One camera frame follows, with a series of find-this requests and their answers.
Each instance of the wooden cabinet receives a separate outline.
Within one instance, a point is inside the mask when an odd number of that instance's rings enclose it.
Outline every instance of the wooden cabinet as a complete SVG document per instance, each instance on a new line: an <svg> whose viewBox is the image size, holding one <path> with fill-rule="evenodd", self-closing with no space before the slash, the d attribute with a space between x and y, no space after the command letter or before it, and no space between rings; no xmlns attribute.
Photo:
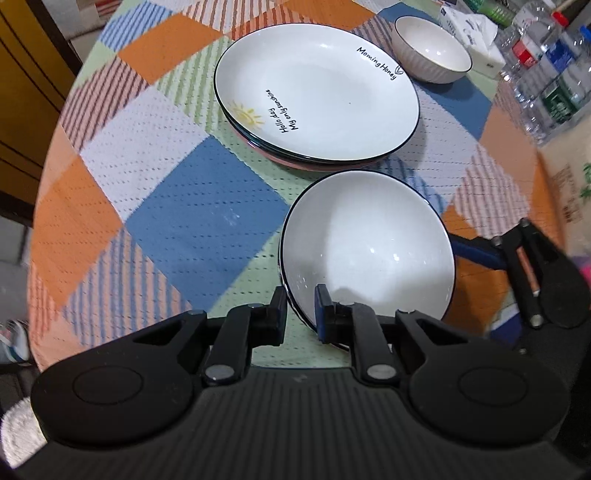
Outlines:
<svg viewBox="0 0 591 480"><path fill-rule="evenodd" d="M79 68L41 0L0 0L0 214L33 218L47 149Z"/></svg>

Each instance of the plate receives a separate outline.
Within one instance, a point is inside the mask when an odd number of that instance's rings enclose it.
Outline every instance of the plate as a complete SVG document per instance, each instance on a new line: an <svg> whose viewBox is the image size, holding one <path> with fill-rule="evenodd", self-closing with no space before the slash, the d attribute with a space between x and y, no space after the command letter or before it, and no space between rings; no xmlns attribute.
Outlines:
<svg viewBox="0 0 591 480"><path fill-rule="evenodd" d="M214 88L255 138L319 161L383 157L418 124L417 93L398 63L325 25L276 25L242 37L220 58Z"/></svg>
<svg viewBox="0 0 591 480"><path fill-rule="evenodd" d="M314 288L376 314L419 310L441 319L456 267L439 215L419 193L383 173L348 170L308 187L292 205L279 247L290 303L313 328Z"/></svg>
<svg viewBox="0 0 591 480"><path fill-rule="evenodd" d="M251 138L248 132L245 132L244 129L235 123L232 118L226 117L230 128L234 131L236 136L244 142L247 146L251 149L256 151L257 153L261 154L263 157L278 163L279 165L283 165L284 167L295 168L296 170L304 170L304 171L319 171L319 172L334 172L340 171L346 168L364 168L373 163L377 163L382 158L377 158L374 160L369 161L362 161L357 163L347 163L346 165L341 164L340 162L332 162L332 163L320 163L320 162L309 162L305 160L296 160L292 157L283 157L281 154L274 151L272 148L270 149L269 146L259 145L257 139Z"/></svg>

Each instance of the white plate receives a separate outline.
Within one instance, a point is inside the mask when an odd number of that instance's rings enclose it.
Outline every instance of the white plate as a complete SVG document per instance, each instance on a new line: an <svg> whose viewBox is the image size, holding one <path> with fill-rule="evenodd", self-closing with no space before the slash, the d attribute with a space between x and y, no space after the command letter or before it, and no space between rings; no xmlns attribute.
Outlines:
<svg viewBox="0 0 591 480"><path fill-rule="evenodd" d="M370 171L319 180L292 205L279 247L282 281L298 315L315 325L314 288L377 314L419 310L436 319L456 267L443 222L415 190Z"/></svg>
<svg viewBox="0 0 591 480"><path fill-rule="evenodd" d="M396 61L324 25L276 25L242 37L220 58L214 86L252 135L319 160L383 156L418 123L417 93Z"/></svg>

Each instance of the water bottle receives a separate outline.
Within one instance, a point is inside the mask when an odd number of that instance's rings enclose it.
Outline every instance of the water bottle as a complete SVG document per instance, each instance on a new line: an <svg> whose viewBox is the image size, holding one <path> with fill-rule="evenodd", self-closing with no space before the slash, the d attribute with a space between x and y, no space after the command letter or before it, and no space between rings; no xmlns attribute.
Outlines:
<svg viewBox="0 0 591 480"><path fill-rule="evenodd" d="M560 125L576 116L591 98L591 32L580 29L579 58L573 60L532 102L524 105L525 129L539 141L544 141Z"/></svg>
<svg viewBox="0 0 591 480"><path fill-rule="evenodd" d="M501 27L509 27L515 14L495 0L465 0L473 12L485 15Z"/></svg>
<svg viewBox="0 0 591 480"><path fill-rule="evenodd" d="M568 20L558 12L539 18L513 46L512 51L522 64L519 75L514 76L515 97L519 102L537 97L580 56L580 47L573 52L576 42L564 30L566 26Z"/></svg>
<svg viewBox="0 0 591 480"><path fill-rule="evenodd" d="M506 62L501 70L501 78L506 82L515 83L526 70L513 53L513 46L520 40L527 27L539 18L549 18L554 8L551 0L530 0L519 9L513 17L512 24L497 34L495 44Z"/></svg>
<svg viewBox="0 0 591 480"><path fill-rule="evenodd" d="M552 0L531 0L513 17L513 25L523 35L527 27L539 18L548 18L556 8Z"/></svg>

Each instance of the patchwork tablecloth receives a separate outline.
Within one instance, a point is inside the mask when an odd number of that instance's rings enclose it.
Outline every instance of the patchwork tablecloth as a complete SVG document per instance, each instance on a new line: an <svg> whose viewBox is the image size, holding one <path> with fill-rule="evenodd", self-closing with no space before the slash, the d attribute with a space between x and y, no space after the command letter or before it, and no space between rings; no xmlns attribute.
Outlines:
<svg viewBox="0 0 591 480"><path fill-rule="evenodd" d="M437 9L430 0L125 0L76 79L41 181L29 283L40 367L186 309L218 316L271 298L289 205L323 174L280 167L235 137L212 86L229 45L257 28L309 22L394 56L392 22ZM560 243L510 94L478 74L416 87L416 133L374 168L421 192L451 232L490 237L529 215ZM457 266L446 321L483 332L507 301L505 274ZM347 357L290 313L284 346L258 348L253 361Z"/></svg>

